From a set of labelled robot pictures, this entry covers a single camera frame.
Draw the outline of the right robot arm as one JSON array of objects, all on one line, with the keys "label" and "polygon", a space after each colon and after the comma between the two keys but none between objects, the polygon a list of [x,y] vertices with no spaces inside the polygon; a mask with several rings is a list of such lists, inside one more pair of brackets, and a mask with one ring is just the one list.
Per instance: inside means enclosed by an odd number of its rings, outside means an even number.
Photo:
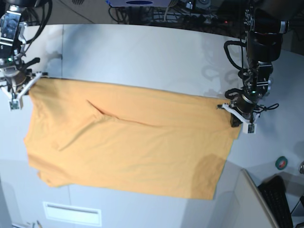
[{"label": "right robot arm", "polygon": [[27,68],[40,62],[36,57],[24,63],[25,47],[30,44],[24,38],[29,16],[26,12],[36,7],[37,0],[8,0],[8,10],[0,19],[0,72],[9,90],[16,92],[27,81]]}]

